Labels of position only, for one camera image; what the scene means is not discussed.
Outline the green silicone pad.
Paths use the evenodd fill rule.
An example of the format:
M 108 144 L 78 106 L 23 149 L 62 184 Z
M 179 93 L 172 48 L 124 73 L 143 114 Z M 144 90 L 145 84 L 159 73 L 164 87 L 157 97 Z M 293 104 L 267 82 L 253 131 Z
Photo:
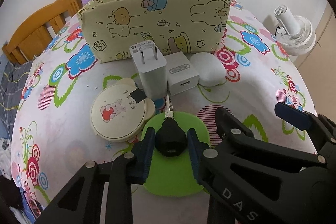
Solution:
M 209 131 L 197 116 L 176 111 L 174 119 L 181 129 L 184 131 L 195 129 L 198 139 L 210 144 Z M 194 179 L 187 150 L 176 157 L 165 157 L 155 149 L 144 187 L 152 194 L 165 197 L 184 197 L 203 190 L 203 187 Z

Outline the white cube charger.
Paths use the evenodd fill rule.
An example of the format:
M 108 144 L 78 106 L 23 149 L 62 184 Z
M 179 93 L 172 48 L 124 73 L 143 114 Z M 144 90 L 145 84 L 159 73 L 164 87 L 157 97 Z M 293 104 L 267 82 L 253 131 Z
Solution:
M 199 73 L 183 52 L 169 54 L 165 59 L 170 95 L 174 96 L 197 86 Z

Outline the white oval earbud case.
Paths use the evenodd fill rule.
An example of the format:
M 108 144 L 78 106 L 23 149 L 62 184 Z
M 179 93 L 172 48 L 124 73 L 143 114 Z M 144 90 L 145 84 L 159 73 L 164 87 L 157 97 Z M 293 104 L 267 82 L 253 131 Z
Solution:
M 190 63 L 199 74 L 198 84 L 204 87 L 224 84 L 226 69 L 213 54 L 206 52 L 193 54 L 190 57 Z

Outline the round cream pocket mirror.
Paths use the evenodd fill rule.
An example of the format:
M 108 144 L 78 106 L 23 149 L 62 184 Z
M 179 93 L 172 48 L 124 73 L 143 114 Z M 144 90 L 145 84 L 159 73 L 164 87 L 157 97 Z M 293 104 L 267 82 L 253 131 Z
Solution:
M 123 142 L 137 135 L 154 116 L 155 105 L 134 80 L 124 78 L 99 93 L 91 107 L 91 126 L 96 135 Z

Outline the white plug charger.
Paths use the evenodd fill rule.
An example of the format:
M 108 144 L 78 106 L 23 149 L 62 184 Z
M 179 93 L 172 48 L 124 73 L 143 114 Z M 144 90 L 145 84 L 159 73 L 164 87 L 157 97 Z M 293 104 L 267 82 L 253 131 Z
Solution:
M 146 40 L 130 46 L 131 58 L 147 97 L 158 100 L 167 94 L 167 61 L 155 43 Z

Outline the white standing fan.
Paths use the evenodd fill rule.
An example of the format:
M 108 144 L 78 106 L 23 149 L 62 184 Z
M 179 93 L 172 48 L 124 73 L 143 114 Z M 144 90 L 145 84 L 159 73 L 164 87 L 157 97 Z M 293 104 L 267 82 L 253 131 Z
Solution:
M 274 15 L 280 25 L 280 32 L 276 34 L 276 40 L 288 55 L 300 56 L 313 49 L 316 34 L 308 18 L 293 15 L 285 5 L 278 6 L 274 10 Z

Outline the grey plaid blanket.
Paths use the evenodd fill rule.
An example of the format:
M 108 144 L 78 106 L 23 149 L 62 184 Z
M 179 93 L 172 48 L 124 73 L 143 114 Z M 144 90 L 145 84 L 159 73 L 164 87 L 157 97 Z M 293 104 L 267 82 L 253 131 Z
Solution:
M 1 70 L 1 138 L 11 139 L 21 94 L 32 62 L 23 65 L 8 62 Z

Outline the cartoon fabric storage box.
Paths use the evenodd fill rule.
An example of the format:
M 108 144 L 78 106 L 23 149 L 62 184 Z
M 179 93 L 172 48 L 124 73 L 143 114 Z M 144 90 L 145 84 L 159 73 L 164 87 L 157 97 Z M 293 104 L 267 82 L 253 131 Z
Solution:
M 168 55 L 214 52 L 226 29 L 230 0 L 90 0 L 77 13 L 86 42 L 103 63 L 131 57 L 146 40 Z

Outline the wooden bed headboard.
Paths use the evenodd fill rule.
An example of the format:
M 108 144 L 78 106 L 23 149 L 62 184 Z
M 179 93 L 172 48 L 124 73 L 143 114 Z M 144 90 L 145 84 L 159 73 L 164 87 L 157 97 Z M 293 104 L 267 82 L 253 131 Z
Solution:
M 47 27 L 58 33 L 66 25 L 66 16 L 74 16 L 82 6 L 81 0 L 56 0 L 39 9 L 17 28 L 10 41 L 2 47 L 3 53 L 16 64 L 33 60 L 52 41 Z

